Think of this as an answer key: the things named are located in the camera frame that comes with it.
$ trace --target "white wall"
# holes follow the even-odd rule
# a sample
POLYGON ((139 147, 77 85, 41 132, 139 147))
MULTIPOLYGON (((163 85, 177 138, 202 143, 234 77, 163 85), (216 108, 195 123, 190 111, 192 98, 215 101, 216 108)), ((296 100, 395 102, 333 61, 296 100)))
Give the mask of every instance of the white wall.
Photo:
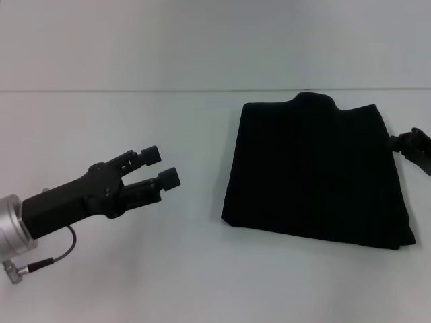
MULTIPOLYGON (((231 228, 220 215, 242 105, 297 92, 196 90, 366 88, 322 93, 341 109, 376 104, 390 134, 431 134, 431 91, 379 90, 431 88, 429 8, 2 0, 0 196, 28 198, 151 145, 162 163, 125 182, 176 166, 182 185, 76 223, 76 250, 19 285, 0 275, 1 321, 428 323, 431 178, 396 155, 418 239, 397 252, 231 228), (191 92, 151 92, 166 90, 191 92)), ((55 232, 16 262, 70 242, 55 232)))

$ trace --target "black cloth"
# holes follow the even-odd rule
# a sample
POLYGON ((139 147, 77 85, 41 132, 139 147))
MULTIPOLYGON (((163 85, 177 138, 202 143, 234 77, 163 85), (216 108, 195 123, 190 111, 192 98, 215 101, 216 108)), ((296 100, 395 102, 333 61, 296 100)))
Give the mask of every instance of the black cloth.
POLYGON ((339 110, 315 93, 245 104, 222 219, 377 248, 414 244, 388 140, 375 105, 339 110))

